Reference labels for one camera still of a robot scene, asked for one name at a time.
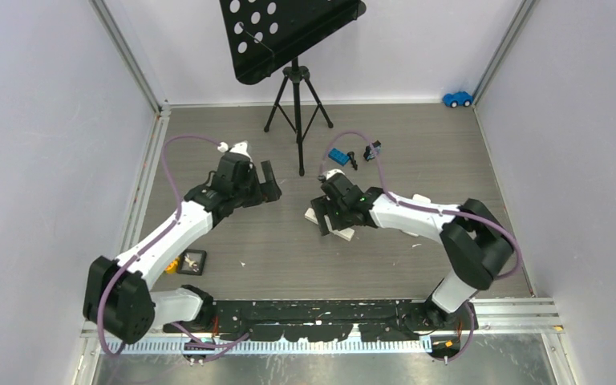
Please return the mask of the white rectangular box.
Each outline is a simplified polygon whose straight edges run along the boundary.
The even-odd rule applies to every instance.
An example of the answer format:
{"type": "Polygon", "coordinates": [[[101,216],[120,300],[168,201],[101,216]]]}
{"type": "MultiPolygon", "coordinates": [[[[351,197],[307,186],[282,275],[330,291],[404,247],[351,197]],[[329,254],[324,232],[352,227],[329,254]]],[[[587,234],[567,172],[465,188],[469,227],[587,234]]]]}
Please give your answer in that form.
{"type": "MultiPolygon", "coordinates": [[[[304,217],[311,223],[315,225],[319,225],[318,218],[316,217],[315,212],[312,208],[308,208],[306,210],[306,212],[304,213],[304,217]]],[[[324,219],[326,222],[326,227],[330,234],[340,237],[345,241],[351,241],[353,239],[355,235],[355,231],[352,228],[347,228],[347,229],[342,229],[342,230],[332,229],[327,216],[324,216],[324,219]]]]}

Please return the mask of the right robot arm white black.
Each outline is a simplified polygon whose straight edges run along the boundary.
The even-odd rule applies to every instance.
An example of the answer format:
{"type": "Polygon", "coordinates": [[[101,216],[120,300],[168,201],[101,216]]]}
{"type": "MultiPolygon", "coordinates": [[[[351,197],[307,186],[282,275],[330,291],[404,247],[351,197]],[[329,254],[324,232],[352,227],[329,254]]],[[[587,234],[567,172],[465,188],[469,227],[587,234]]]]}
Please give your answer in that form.
{"type": "Polygon", "coordinates": [[[516,251],[513,238],[478,200],[438,205],[378,187],[362,190],[338,169],[318,179],[323,194],[310,204],[322,235],[355,226],[395,229],[444,247],[451,270],[421,306],[423,318],[436,329],[448,328],[468,300],[489,289],[516,251]]]}

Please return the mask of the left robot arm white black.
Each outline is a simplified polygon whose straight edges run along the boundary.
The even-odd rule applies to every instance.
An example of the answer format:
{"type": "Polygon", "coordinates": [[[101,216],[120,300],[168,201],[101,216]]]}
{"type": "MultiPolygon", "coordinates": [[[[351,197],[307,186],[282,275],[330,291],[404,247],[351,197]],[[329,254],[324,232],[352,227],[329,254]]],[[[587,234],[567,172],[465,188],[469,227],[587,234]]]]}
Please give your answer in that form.
{"type": "Polygon", "coordinates": [[[225,152],[206,183],[181,197],[176,211],[142,241],[117,257],[100,256],[91,263],[83,316],[126,344],[172,322],[206,331],[214,312],[205,305],[209,296],[203,290],[183,286],[155,292],[152,287],[171,262],[234,210],[281,195],[270,161],[255,165],[243,150],[225,152]]]}

